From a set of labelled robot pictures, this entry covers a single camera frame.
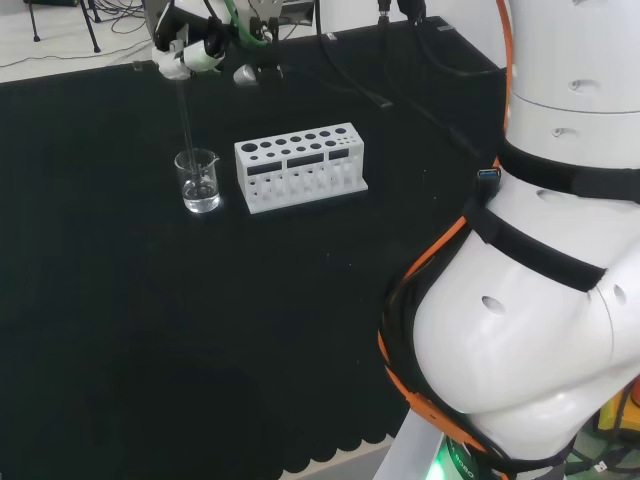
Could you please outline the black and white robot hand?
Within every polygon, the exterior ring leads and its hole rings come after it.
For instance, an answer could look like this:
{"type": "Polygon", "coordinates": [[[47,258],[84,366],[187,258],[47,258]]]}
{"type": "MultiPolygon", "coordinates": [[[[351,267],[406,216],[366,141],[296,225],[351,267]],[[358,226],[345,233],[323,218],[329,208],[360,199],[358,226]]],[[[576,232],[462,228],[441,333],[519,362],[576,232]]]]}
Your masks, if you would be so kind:
{"type": "Polygon", "coordinates": [[[221,73],[229,44],[228,25],[210,1],[167,1],[152,31],[151,56],[168,80],[221,73]]]}

